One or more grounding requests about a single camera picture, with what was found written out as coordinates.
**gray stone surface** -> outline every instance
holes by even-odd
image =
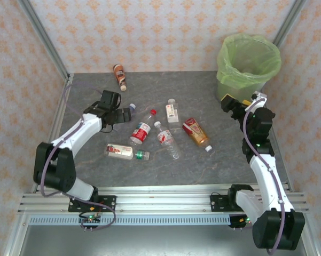
[[[242,154],[242,132],[237,121],[221,110],[215,98],[216,72],[153,72],[127,73],[127,90],[121,92],[113,74],[75,74],[69,95],[69,104],[78,110],[100,99],[100,94],[86,87],[120,92],[121,107],[130,103],[137,106],[129,123],[117,124],[110,134],[94,135],[75,157],[77,176],[94,186],[154,186],[211,183],[256,182],[255,175]],[[214,148],[207,153],[198,148],[185,132],[175,135],[182,150],[179,160],[172,160],[156,138],[152,127],[142,149],[151,153],[148,162],[125,161],[104,156],[108,142],[127,145],[128,139],[140,121],[152,108],[156,120],[167,125],[165,105],[170,98],[179,104],[182,120],[194,117],[211,139]],[[67,108],[61,133],[78,120]],[[277,168],[281,181],[287,180],[283,161],[273,136]]]

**patterned wallpaper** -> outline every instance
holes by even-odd
[[[70,73],[217,70],[224,38],[272,41],[294,0],[32,0]]]
[[[321,240],[321,0],[308,1],[282,45],[283,66],[265,87],[294,188],[307,193]]]
[[[16,0],[0,0],[0,255],[63,80]]]

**green trash bin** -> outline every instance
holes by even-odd
[[[242,102],[250,100],[280,70],[278,48],[263,36],[227,37],[217,56],[217,98],[228,93]]]

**green plastic bag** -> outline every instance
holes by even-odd
[[[227,37],[217,56],[217,79],[232,90],[264,84],[280,70],[278,48],[263,36]]]

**purple cable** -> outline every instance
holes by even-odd
[[[247,122],[247,119],[248,119],[248,116],[249,116],[249,113],[252,111],[252,109],[255,107],[255,105],[257,105],[258,103],[264,101],[265,99],[260,99],[260,100],[257,100],[253,105],[251,105],[251,107],[246,111],[246,114],[245,114],[245,117],[244,117],[244,122],[243,122],[243,133],[244,133],[244,136],[245,136],[245,140],[247,142],[247,144],[249,145],[250,149],[254,152],[254,154],[263,162],[263,164],[266,166],[266,168],[268,169],[268,171],[270,172],[272,178],[273,178],[273,181],[276,185],[276,188],[277,188],[277,192],[278,192],[278,197],[279,197],[279,200],[281,201],[280,203],[280,207],[281,207],[281,222],[280,222],[280,227],[279,227],[279,232],[278,232],[278,236],[277,236],[277,239],[274,243],[274,246],[272,248],[272,250],[270,251],[269,249],[267,249],[267,253],[269,255],[273,255],[275,253],[275,251],[277,250],[278,248],[278,245],[280,243],[280,240],[281,240],[281,237],[283,235],[283,231],[284,231],[284,225],[285,225],[285,207],[284,207],[284,203],[283,203],[283,196],[281,194],[281,190],[280,190],[280,186],[279,186],[279,182],[277,180],[277,177],[275,176],[272,168],[270,167],[270,165],[266,162],[265,159],[263,159],[263,157],[256,151],[256,149],[253,147],[253,145],[251,144],[251,142],[249,141],[248,139],[248,136],[247,136],[247,131],[246,131],[246,122]]]
[[[66,92],[69,90],[70,87],[71,87],[71,84],[68,85],[67,87],[65,87],[65,89],[64,89],[64,91],[63,91],[63,94],[62,94],[62,98],[63,98],[63,100],[64,100],[65,105],[66,105],[72,112],[74,112],[74,113],[76,113],[77,115],[80,116],[81,122],[80,122],[80,124],[79,124],[71,133],[69,133],[67,136],[65,136],[63,140],[61,140],[59,143],[57,143],[57,144],[54,146],[54,148],[51,150],[48,158],[46,159],[46,162],[45,162],[45,165],[44,165],[44,168],[43,168],[43,172],[42,172],[42,178],[41,178],[41,194],[42,194],[44,197],[50,197],[50,196],[53,196],[53,195],[59,193],[59,191],[56,191],[56,192],[53,192],[53,193],[50,193],[50,194],[47,195],[47,194],[45,194],[45,191],[44,191],[46,171],[47,171],[48,166],[49,166],[49,164],[50,164],[50,162],[51,162],[51,158],[52,158],[53,155],[55,154],[56,150],[60,147],[60,145],[62,145],[63,142],[66,141],[67,139],[69,139],[73,134],[75,134],[75,133],[82,127],[82,125],[83,125],[83,123],[84,123],[83,115],[82,115],[79,111],[77,111],[75,108],[73,108],[69,103],[67,103],[67,100],[66,100],[65,95],[66,95]],[[114,211],[112,208],[110,208],[109,206],[104,205],[104,204],[100,204],[100,203],[85,201],[85,200],[82,200],[82,199],[79,199],[79,198],[76,198],[76,197],[74,197],[74,199],[77,200],[77,201],[80,201],[80,202],[82,202],[82,203],[86,203],[86,204],[90,204],[90,205],[98,205],[98,206],[100,206],[100,207],[107,208],[108,210],[110,210],[110,211],[114,214],[114,218],[113,218],[113,220],[112,220],[109,224],[104,225],[104,226],[101,226],[101,227],[98,227],[98,228],[95,228],[94,230],[100,230],[100,229],[107,228],[107,227],[111,226],[111,225],[116,221],[116,213],[115,213],[115,211]],[[81,228],[83,228],[84,230],[86,230],[86,227],[83,225],[83,223],[84,223],[87,219],[88,219],[88,218],[85,218],[85,219],[83,219],[82,222],[81,222]]]

